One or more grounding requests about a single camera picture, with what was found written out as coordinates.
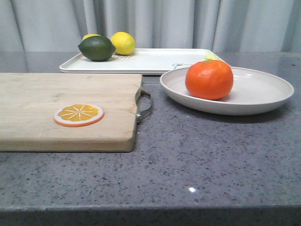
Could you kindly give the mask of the beige round plate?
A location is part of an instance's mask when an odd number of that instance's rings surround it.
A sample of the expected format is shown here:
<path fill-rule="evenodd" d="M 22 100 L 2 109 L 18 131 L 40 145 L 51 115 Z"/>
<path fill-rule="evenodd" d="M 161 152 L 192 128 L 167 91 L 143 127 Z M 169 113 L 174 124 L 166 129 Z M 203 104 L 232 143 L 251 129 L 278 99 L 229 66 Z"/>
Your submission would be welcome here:
<path fill-rule="evenodd" d="M 187 68 L 174 69 L 160 77 L 166 94 L 188 108 L 221 115 L 254 115 L 282 106 L 293 94 L 293 86 L 270 73 L 233 67 L 234 85 L 228 96 L 220 100 L 193 97 L 185 87 Z"/>

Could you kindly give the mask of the green lime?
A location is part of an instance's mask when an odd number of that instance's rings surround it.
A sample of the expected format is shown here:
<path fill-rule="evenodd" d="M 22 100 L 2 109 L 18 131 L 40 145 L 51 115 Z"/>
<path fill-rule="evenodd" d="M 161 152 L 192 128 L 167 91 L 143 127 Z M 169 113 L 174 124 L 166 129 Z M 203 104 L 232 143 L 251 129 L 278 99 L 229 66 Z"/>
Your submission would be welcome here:
<path fill-rule="evenodd" d="M 84 39 L 78 48 L 80 52 L 92 61 L 109 60 L 115 52 L 115 46 L 105 36 L 91 36 Z"/>

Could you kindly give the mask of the yellow lemon behind lime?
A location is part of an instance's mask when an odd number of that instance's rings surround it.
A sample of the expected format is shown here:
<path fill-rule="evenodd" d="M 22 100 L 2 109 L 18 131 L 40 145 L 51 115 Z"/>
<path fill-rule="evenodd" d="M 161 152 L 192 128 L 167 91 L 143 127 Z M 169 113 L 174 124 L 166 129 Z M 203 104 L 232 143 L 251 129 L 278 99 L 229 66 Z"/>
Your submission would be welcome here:
<path fill-rule="evenodd" d="M 100 35 L 99 34 L 86 34 L 86 35 L 83 36 L 82 40 L 85 40 L 89 37 L 94 37 L 94 36 L 100 36 Z"/>

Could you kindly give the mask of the yellow-green plastic fork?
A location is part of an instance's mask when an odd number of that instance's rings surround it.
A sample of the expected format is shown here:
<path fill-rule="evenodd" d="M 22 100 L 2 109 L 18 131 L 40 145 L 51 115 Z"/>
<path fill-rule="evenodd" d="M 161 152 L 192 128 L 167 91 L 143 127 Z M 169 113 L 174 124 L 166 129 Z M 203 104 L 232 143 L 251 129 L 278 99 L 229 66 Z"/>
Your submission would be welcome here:
<path fill-rule="evenodd" d="M 208 53 L 205 55 L 205 60 L 212 60 L 212 54 L 213 54 L 213 52 L 208 52 Z"/>

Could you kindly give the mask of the white rectangular tray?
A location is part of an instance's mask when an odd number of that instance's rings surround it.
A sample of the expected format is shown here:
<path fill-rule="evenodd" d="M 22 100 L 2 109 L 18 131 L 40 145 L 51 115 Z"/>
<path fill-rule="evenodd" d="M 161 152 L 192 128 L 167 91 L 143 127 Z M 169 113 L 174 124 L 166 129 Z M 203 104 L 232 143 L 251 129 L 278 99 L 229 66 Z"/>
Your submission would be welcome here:
<path fill-rule="evenodd" d="M 137 73 L 162 75 L 163 73 L 196 62 L 204 61 L 208 49 L 137 48 L 128 56 L 114 54 L 107 61 L 91 61 L 81 53 L 60 65 L 64 73 Z"/>

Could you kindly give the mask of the orange slice toy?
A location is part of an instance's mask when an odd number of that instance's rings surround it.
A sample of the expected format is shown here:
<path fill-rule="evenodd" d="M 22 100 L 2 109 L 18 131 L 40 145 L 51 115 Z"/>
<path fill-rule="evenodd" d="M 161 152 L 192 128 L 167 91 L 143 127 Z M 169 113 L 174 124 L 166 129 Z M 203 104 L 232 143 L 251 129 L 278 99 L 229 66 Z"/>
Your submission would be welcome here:
<path fill-rule="evenodd" d="M 73 104 L 60 108 L 53 116 L 54 122 L 65 127 L 83 127 L 104 117 L 104 110 L 95 104 Z"/>

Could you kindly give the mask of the wooden cutting board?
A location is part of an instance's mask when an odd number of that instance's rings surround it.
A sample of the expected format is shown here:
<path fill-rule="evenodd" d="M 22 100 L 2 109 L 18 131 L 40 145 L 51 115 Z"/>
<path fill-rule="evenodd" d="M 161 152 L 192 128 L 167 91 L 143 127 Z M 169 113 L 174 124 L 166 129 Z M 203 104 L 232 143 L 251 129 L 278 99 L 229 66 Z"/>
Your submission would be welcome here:
<path fill-rule="evenodd" d="M 36 152 L 130 152 L 136 130 L 140 74 L 2 73 L 0 149 Z M 55 123 L 57 110 L 95 104 L 104 117 L 91 125 Z"/>

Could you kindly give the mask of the orange mandarin fruit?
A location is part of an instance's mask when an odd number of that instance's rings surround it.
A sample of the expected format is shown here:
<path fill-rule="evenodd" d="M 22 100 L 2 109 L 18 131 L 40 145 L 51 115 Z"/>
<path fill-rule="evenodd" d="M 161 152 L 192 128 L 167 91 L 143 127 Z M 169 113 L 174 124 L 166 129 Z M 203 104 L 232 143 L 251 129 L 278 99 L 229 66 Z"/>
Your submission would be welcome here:
<path fill-rule="evenodd" d="M 231 67 L 220 60 L 205 60 L 189 67 L 185 87 L 201 99 L 218 100 L 226 97 L 234 84 Z"/>

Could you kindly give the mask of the yellow lemon right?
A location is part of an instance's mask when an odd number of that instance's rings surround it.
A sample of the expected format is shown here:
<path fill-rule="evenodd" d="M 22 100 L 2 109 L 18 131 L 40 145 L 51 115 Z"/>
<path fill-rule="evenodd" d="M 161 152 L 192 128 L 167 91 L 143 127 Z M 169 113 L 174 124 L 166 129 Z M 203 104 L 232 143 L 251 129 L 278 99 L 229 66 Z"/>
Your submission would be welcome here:
<path fill-rule="evenodd" d="M 127 32 L 117 32 L 111 37 L 115 52 L 119 55 L 130 55 L 135 50 L 135 39 Z"/>

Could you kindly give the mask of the yellow-green plastic knife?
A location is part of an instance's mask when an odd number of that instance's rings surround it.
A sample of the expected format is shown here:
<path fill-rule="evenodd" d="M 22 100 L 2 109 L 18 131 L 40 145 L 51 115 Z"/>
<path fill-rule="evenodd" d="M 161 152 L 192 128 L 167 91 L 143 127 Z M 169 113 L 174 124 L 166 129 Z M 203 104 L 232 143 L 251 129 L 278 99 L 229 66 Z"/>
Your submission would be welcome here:
<path fill-rule="evenodd" d="M 217 56 L 216 54 L 212 54 L 212 59 L 213 60 L 219 60 L 219 61 L 223 61 L 219 56 Z"/>

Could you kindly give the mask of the grey curtain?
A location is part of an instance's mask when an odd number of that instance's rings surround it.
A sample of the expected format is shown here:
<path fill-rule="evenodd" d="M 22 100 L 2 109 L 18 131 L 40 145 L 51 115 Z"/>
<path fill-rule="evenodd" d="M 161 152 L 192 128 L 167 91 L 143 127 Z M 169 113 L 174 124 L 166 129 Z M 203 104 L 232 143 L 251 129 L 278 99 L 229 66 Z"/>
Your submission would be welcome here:
<path fill-rule="evenodd" d="M 301 50 L 298 0 L 3 0 L 0 49 L 72 52 L 86 34 L 134 36 L 139 48 Z"/>

